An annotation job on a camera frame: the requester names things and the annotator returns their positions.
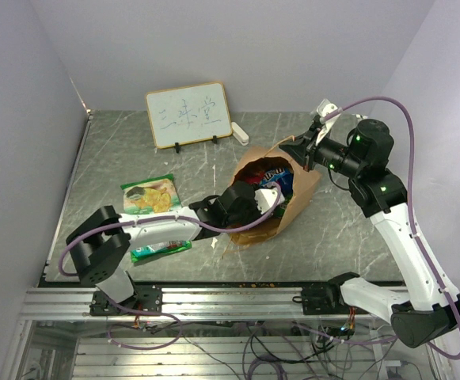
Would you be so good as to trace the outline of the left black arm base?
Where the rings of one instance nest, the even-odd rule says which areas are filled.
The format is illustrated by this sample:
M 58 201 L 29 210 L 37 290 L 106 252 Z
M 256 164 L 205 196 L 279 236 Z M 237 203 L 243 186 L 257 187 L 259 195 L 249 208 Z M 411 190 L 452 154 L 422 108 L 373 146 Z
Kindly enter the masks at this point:
M 159 312 L 162 309 L 162 291 L 156 286 L 138 286 L 134 294 L 115 306 L 103 291 L 95 291 L 89 305 L 89 315 L 109 317 L 128 315 L 124 308 Z

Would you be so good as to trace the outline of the brown paper bag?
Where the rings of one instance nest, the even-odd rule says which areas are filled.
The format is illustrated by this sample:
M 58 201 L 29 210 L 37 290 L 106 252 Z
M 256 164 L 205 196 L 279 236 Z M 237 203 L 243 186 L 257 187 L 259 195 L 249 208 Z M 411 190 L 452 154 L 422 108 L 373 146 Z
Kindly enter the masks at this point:
M 289 136 L 279 143 L 297 143 Z M 306 171 L 276 143 L 270 148 L 252 146 L 234 170 L 233 182 L 257 188 L 258 205 L 270 215 L 259 224 L 230 234 L 237 249 L 247 249 L 273 239 L 283 232 L 306 208 L 321 182 L 316 170 Z

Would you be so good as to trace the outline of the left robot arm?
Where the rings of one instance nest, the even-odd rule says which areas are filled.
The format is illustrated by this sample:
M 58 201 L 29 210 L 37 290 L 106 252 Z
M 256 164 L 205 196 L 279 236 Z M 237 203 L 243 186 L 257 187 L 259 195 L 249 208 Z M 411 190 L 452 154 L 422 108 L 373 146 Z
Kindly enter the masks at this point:
M 69 257 L 74 276 L 109 297 L 119 314 L 137 306 L 131 276 L 120 266 L 126 253 L 170 241 L 197 241 L 252 229 L 280 201 L 276 191 L 238 181 L 221 195 L 149 215 L 119 214 L 114 207 L 95 211 L 66 240 L 61 257 Z

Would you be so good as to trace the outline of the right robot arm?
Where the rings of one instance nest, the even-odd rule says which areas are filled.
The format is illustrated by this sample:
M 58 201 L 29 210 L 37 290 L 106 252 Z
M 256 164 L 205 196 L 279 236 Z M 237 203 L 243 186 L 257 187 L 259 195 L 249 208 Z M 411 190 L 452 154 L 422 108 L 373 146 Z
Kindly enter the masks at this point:
M 351 198 L 381 234 L 407 288 L 399 294 L 348 272 L 330 280 L 335 288 L 326 292 L 326 306 L 337 314 L 350 306 L 365 310 L 416 348 L 460 324 L 460 293 L 420 236 L 403 182 L 386 167 L 393 144 L 381 121 L 359 121 L 345 146 L 322 137 L 321 119 L 315 117 L 307 132 L 279 148 L 305 171 L 322 165 L 347 177 Z

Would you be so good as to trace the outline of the green Chuba cassava chips bag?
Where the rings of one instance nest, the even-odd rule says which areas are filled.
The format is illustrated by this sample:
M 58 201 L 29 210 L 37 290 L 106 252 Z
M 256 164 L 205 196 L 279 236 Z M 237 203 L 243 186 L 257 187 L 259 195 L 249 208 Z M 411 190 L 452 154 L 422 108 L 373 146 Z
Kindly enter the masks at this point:
M 181 201 L 169 173 L 139 182 L 122 184 L 124 212 L 131 215 L 150 215 L 181 208 Z

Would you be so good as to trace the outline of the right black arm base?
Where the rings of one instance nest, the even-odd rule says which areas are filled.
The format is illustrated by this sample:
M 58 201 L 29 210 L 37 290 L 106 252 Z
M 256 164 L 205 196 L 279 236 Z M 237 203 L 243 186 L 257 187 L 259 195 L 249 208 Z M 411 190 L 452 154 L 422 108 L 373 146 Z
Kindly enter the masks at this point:
M 351 308 L 343 301 L 339 288 L 332 285 L 304 287 L 292 302 L 299 304 L 306 316 L 349 314 Z

